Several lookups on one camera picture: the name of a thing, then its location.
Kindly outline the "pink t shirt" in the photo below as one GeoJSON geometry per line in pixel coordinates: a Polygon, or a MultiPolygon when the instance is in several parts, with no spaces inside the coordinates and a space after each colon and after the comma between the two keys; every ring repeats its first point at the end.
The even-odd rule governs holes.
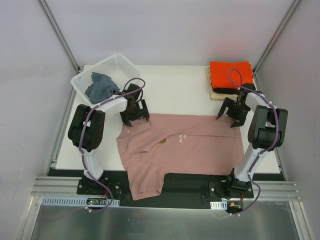
{"type": "Polygon", "coordinates": [[[133,200],[159,196],[166,174],[228,175],[244,157],[228,116],[153,113],[116,139],[133,200]]]}

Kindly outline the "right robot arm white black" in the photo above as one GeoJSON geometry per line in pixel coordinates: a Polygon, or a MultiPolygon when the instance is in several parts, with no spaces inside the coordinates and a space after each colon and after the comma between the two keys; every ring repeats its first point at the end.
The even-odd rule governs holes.
{"type": "Polygon", "coordinates": [[[231,170],[225,182],[215,187],[214,193],[221,198],[230,199],[247,193],[263,158],[284,142],[288,111],[275,107],[252,83],[240,86],[236,100],[226,97],[216,118],[226,114],[233,120],[231,128],[241,127],[250,110],[253,117],[247,134],[249,145],[240,164],[231,170]]]}

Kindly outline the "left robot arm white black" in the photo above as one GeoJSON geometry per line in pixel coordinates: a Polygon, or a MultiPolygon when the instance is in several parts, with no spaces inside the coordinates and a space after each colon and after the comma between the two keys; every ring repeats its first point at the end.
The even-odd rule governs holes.
{"type": "Polygon", "coordinates": [[[105,120],[120,114],[122,124],[131,127],[133,121],[149,120],[150,114],[143,99],[144,86],[126,83],[124,90],[116,92],[110,98],[90,107],[77,106],[67,136],[77,148],[84,167],[84,176],[90,179],[88,188],[99,195],[105,191],[106,183],[100,179],[104,173],[98,147],[103,135],[105,120]]]}

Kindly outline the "black folded t shirt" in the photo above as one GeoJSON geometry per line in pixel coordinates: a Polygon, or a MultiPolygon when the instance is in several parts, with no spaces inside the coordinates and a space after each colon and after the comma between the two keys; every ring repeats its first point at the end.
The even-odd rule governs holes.
{"type": "MultiPolygon", "coordinates": [[[[231,80],[236,83],[237,85],[244,85],[244,84],[253,84],[253,76],[252,75],[243,75],[242,80],[241,77],[235,72],[230,75],[231,80]]],[[[227,75],[222,75],[220,77],[212,77],[211,78],[211,85],[213,91],[219,94],[229,94],[233,95],[236,94],[239,87],[233,84],[227,75]]]]}

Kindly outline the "beige folded t shirt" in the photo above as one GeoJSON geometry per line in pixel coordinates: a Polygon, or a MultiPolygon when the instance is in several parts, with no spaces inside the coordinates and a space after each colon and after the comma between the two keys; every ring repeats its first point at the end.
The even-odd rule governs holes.
{"type": "Polygon", "coordinates": [[[230,98],[232,100],[236,100],[237,95],[236,94],[223,94],[223,93],[216,93],[213,91],[212,88],[212,81],[211,81],[211,72],[210,72],[210,68],[207,67],[205,69],[205,75],[207,78],[207,83],[208,83],[208,88],[209,88],[209,96],[211,98],[211,100],[213,101],[223,101],[225,98],[230,98]]]}

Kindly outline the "orange folded t shirt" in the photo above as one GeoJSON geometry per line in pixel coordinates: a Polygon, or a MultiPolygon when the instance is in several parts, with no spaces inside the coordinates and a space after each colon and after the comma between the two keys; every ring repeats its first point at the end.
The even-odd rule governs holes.
{"type": "Polygon", "coordinates": [[[242,62],[222,62],[211,61],[210,62],[210,75],[211,86],[216,93],[234,94],[238,87],[230,82],[228,78],[229,69],[237,69],[242,76],[235,70],[231,70],[229,76],[231,80],[238,85],[252,84],[253,83],[253,71],[248,61],[242,62]]]}

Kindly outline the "white plastic laundry basket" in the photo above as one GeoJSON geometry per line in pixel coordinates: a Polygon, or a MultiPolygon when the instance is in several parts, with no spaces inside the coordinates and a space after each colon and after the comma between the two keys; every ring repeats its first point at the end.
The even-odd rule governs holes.
{"type": "Polygon", "coordinates": [[[92,73],[105,74],[119,86],[124,84],[132,78],[141,77],[141,73],[135,64],[133,64],[127,57],[120,53],[112,54],[100,62],[92,65],[81,73],[77,74],[71,79],[71,85],[80,97],[81,102],[85,105],[92,106],[89,97],[86,96],[85,91],[93,83],[92,73]]]}

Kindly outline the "blue grey t shirt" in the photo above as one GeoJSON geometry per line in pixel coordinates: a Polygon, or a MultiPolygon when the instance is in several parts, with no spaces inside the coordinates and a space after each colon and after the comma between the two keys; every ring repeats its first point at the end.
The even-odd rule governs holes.
{"type": "Polygon", "coordinates": [[[92,72],[91,80],[92,84],[85,90],[91,104],[103,102],[120,91],[112,78],[106,74],[92,72]]]}

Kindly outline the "aluminium rail profile front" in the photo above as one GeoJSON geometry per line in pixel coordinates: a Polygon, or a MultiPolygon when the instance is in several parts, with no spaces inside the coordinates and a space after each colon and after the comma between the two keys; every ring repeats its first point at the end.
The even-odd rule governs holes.
{"type": "MultiPolygon", "coordinates": [[[[31,190],[32,196],[77,196],[80,177],[38,176],[31,190]]],[[[299,186],[294,181],[258,181],[253,193],[261,189],[261,201],[301,202],[303,200],[299,186]]]]}

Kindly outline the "left aluminium frame post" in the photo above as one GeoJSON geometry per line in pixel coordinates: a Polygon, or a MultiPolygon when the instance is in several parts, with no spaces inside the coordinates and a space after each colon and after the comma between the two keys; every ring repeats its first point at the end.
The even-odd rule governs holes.
{"type": "Polygon", "coordinates": [[[74,57],[71,48],[69,47],[63,32],[61,31],[59,24],[46,0],[37,0],[44,16],[46,17],[47,21],[49,22],[49,25],[51,26],[55,36],[57,37],[67,59],[69,60],[72,68],[75,70],[75,73],[79,73],[80,66],[78,65],[76,58],[74,57]]]}

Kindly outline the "aluminium frame post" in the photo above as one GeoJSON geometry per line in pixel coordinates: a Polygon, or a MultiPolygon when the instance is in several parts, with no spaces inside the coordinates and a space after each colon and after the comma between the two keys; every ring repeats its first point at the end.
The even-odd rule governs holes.
{"type": "Polygon", "coordinates": [[[49,25],[51,26],[55,36],[57,37],[67,59],[69,60],[72,68],[75,70],[75,73],[79,73],[80,66],[78,65],[76,58],[74,57],[71,48],[69,47],[63,32],[61,31],[59,24],[46,0],[37,0],[44,16],[46,17],[47,21],[49,22],[49,25]]]}
{"type": "Polygon", "coordinates": [[[277,26],[275,32],[273,33],[272,37],[270,38],[266,48],[264,49],[262,55],[260,56],[258,62],[253,68],[253,74],[257,74],[259,69],[262,67],[263,63],[267,59],[268,55],[272,51],[273,47],[275,46],[277,40],[285,30],[286,26],[288,25],[289,21],[297,11],[299,5],[302,3],[302,0],[292,0],[287,11],[285,12],[284,16],[282,17],[279,25],[277,26]]]}

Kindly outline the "right aluminium frame post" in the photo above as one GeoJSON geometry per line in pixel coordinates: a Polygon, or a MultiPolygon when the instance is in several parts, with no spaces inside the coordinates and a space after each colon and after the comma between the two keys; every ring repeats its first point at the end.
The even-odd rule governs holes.
{"type": "Polygon", "coordinates": [[[302,0],[292,0],[287,11],[285,12],[284,16],[282,17],[279,25],[277,26],[275,32],[273,33],[272,37],[270,38],[266,48],[264,49],[262,55],[260,56],[258,62],[253,68],[253,74],[257,74],[259,69],[262,67],[263,63],[267,59],[268,55],[272,51],[273,47],[275,46],[277,40],[285,30],[286,26],[288,25],[289,21],[297,11],[299,5],[302,3],[302,0]]]}

